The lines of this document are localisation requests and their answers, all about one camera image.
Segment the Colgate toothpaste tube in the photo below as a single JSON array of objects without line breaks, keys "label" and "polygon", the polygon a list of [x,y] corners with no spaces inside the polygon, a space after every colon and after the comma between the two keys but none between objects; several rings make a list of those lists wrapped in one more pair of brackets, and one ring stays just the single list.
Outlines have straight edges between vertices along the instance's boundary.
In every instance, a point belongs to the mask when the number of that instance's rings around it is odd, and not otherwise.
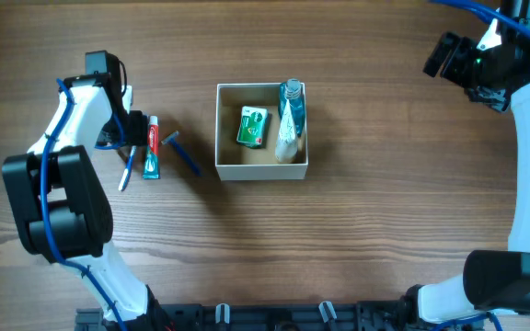
[{"label": "Colgate toothpaste tube", "polygon": [[143,179],[159,179],[160,165],[158,160],[158,117],[149,118],[147,132],[146,156],[144,160]]}]

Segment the blue disposable razor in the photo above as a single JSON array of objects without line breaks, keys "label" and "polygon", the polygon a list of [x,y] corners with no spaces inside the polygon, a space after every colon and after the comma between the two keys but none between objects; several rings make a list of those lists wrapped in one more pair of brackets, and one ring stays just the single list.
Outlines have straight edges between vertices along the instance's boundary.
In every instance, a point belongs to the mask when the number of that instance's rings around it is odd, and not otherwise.
[{"label": "blue disposable razor", "polygon": [[173,131],[167,137],[161,140],[162,145],[170,145],[179,157],[186,163],[188,168],[193,172],[196,177],[200,177],[202,172],[190,154],[179,144],[177,138],[179,137],[179,131]]}]

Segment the blue white toothbrush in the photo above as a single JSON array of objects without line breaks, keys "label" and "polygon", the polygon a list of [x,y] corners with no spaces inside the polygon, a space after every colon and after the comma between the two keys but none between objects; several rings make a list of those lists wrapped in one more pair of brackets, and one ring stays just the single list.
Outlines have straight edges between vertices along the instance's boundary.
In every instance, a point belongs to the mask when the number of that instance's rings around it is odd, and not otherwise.
[{"label": "blue white toothbrush", "polygon": [[126,167],[124,168],[124,171],[122,173],[121,181],[118,186],[119,191],[124,191],[128,186],[130,176],[132,173],[132,169],[133,169],[133,160],[136,155],[136,152],[137,152],[137,147],[133,146],[127,158]]}]

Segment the green Dettol soap bar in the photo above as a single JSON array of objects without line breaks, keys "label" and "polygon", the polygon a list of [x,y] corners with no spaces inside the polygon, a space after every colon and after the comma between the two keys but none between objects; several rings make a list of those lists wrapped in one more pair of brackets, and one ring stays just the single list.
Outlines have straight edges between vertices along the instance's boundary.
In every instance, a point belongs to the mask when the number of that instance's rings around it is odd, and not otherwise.
[{"label": "green Dettol soap bar", "polygon": [[265,108],[244,106],[236,142],[248,148],[261,148],[265,141],[269,112]]}]

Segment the blue Listerine mouthwash bottle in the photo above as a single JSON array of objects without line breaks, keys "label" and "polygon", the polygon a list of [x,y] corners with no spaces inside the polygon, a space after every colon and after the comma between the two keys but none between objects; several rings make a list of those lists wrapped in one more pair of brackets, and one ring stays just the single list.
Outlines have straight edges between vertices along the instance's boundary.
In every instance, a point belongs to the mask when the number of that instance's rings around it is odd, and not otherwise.
[{"label": "blue Listerine mouthwash bottle", "polygon": [[282,117],[286,104],[289,104],[294,119],[296,134],[298,137],[301,137],[305,126],[306,115],[302,83],[296,78],[291,78],[281,83],[279,99],[279,116]]}]

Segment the white lotion tube with leaves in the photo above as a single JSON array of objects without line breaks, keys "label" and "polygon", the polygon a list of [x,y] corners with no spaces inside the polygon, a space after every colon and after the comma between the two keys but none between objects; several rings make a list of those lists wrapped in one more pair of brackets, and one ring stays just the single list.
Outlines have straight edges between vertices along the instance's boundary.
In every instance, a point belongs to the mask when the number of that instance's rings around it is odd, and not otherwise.
[{"label": "white lotion tube with leaves", "polygon": [[286,102],[282,111],[280,129],[275,146],[275,158],[281,164],[289,164],[298,152],[298,138],[294,123],[291,104]]}]

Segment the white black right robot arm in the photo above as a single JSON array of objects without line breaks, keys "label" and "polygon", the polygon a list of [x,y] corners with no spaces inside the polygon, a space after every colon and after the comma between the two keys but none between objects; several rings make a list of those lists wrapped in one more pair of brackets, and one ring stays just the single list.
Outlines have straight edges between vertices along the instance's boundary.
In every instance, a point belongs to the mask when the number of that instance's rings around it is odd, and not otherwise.
[{"label": "white black right robot arm", "polygon": [[410,310],[434,325],[487,313],[530,315],[530,32],[487,33],[481,41],[445,32],[423,71],[463,87],[473,102],[511,111],[517,193],[506,250],[471,252],[460,275],[412,290]]}]

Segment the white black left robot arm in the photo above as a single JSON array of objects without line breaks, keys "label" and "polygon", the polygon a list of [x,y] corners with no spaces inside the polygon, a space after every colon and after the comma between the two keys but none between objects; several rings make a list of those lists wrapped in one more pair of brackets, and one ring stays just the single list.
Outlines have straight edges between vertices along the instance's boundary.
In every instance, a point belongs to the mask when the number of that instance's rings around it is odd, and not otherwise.
[{"label": "white black left robot arm", "polygon": [[111,241],[111,208],[90,160],[103,127],[124,111],[121,80],[87,74],[57,84],[59,107],[47,130],[2,166],[20,241],[84,282],[108,330],[169,330],[168,315]]}]

